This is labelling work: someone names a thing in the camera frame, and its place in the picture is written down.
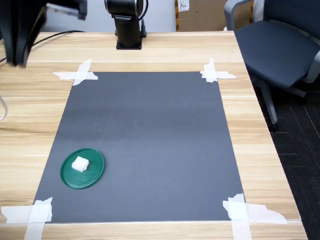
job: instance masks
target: cardboard box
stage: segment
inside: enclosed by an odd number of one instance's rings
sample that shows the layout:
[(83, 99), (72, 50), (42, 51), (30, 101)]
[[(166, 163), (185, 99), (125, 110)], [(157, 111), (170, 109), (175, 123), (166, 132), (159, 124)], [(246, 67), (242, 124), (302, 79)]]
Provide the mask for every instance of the cardboard box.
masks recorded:
[[(189, 11), (180, 11), (180, 32), (222, 31), (226, 27), (225, 4), (227, 0), (189, 0)], [(240, 5), (234, 11), (236, 29), (250, 24), (251, 2)]]

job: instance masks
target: label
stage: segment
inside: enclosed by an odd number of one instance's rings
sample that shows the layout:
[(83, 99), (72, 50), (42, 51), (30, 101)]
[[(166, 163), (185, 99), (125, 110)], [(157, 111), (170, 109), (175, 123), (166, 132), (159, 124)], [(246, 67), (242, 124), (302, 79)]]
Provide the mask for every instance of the label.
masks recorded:
[(186, 12), (190, 10), (189, 0), (178, 0), (179, 12)]

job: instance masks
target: chair armrest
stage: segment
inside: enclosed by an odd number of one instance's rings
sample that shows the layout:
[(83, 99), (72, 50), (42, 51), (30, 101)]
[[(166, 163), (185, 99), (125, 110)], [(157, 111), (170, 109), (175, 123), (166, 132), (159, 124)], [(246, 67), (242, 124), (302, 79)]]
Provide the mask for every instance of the chair armrest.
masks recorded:
[(318, 75), (320, 74), (320, 51), (315, 55), (315, 58), (312, 62), (312, 65), (310, 67), (309, 73), (305, 78), (306, 83), (313, 83)]
[(226, 28), (229, 31), (235, 30), (235, 17), (234, 11), (237, 6), (251, 2), (252, 0), (228, 0), (224, 5), (224, 15), (225, 15), (225, 22)]

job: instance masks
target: chair wheel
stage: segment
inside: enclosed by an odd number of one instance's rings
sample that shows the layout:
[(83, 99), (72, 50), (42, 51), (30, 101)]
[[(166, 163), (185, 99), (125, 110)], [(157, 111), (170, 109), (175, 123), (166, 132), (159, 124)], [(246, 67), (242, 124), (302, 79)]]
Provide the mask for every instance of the chair wheel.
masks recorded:
[(295, 99), (295, 102), (296, 102), (296, 104), (303, 106), (303, 105), (307, 104), (308, 99), (307, 99), (307, 97), (297, 96)]
[(270, 132), (270, 133), (274, 133), (274, 132), (278, 131), (278, 129), (279, 129), (279, 124), (278, 124), (278, 123), (276, 123), (276, 124), (270, 124), (270, 125), (268, 125), (268, 129), (269, 129), (269, 132)]

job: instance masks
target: white cube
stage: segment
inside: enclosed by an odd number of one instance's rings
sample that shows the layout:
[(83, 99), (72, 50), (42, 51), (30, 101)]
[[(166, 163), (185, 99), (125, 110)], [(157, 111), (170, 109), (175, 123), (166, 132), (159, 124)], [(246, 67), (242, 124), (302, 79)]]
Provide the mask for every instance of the white cube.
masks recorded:
[(90, 162), (88, 159), (78, 156), (72, 163), (71, 167), (74, 170), (77, 170), (83, 173), (85, 170), (87, 170), (89, 163)]

